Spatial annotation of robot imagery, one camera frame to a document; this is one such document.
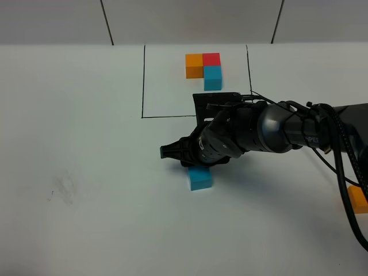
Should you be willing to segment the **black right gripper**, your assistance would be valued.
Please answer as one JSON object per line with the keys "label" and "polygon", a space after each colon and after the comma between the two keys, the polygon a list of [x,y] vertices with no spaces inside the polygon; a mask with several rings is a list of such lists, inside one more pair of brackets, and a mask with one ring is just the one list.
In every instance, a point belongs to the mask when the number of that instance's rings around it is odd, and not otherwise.
{"label": "black right gripper", "polygon": [[227,163],[230,158],[239,158],[253,150],[252,130],[250,130],[253,96],[241,95],[242,103],[231,105],[208,105],[220,108],[215,118],[207,118],[193,134],[191,141],[182,137],[178,141],[160,147],[160,158],[180,161],[183,167],[196,164],[196,156],[204,166]]}

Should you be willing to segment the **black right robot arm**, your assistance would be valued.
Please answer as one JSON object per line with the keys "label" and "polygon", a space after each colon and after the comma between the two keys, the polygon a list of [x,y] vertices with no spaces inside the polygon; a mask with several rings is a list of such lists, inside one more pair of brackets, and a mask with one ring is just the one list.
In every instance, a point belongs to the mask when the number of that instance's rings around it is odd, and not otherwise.
{"label": "black right robot arm", "polygon": [[185,167],[226,164],[249,151],[282,154],[301,147],[353,154],[353,166],[367,177],[367,105],[302,106],[273,103],[259,95],[202,93],[193,96],[197,126],[189,136],[161,146],[161,158]]}

